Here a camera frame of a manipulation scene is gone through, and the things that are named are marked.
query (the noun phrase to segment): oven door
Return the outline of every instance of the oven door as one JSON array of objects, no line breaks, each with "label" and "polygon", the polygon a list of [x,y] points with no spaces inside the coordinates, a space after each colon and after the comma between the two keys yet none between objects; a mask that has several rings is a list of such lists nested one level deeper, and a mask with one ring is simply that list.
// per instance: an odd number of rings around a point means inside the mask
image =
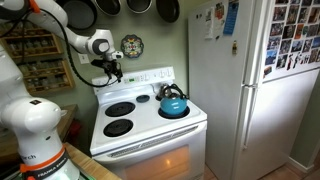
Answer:
[{"label": "oven door", "polygon": [[207,121],[93,157],[124,180],[203,179]]}]

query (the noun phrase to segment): wall outlet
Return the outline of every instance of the wall outlet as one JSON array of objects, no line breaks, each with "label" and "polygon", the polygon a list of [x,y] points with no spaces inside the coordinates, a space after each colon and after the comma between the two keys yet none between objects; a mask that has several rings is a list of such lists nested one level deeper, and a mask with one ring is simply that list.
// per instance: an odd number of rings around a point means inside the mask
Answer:
[{"label": "wall outlet", "polygon": [[89,62],[89,58],[88,58],[88,54],[80,54],[80,53],[78,53],[78,56],[79,56],[81,64],[90,63]]}]

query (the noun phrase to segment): pan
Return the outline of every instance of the pan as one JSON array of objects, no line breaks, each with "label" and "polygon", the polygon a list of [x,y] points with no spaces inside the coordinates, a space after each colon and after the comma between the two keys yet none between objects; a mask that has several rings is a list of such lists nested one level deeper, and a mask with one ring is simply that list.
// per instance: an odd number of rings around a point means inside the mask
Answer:
[{"label": "pan", "polygon": [[166,22],[173,23],[179,18],[180,5],[178,0],[157,0],[157,11]]},{"label": "pan", "polygon": [[95,0],[98,8],[110,16],[118,15],[121,9],[120,0]]},{"label": "pan", "polygon": [[127,0],[127,5],[135,13],[146,12],[152,4],[152,0]]},{"label": "pan", "polygon": [[97,19],[97,9],[90,0],[57,0],[68,15],[68,27],[87,29]]}]

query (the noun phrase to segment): oven window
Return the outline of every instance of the oven window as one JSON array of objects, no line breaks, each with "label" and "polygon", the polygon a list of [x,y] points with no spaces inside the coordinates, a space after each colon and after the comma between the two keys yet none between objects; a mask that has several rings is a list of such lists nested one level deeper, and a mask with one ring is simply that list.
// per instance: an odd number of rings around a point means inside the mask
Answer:
[{"label": "oven window", "polygon": [[183,146],[126,167],[127,179],[168,179],[190,169],[189,146]]}]

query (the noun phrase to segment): kettle handle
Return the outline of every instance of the kettle handle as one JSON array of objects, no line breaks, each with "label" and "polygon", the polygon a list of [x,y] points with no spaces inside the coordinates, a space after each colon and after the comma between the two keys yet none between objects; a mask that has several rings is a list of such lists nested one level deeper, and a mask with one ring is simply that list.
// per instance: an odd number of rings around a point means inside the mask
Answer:
[{"label": "kettle handle", "polygon": [[187,95],[183,94],[181,89],[176,84],[171,84],[171,86],[167,86],[166,88],[163,89],[163,91],[165,92],[168,89],[177,90],[180,94],[180,99],[189,99]]}]

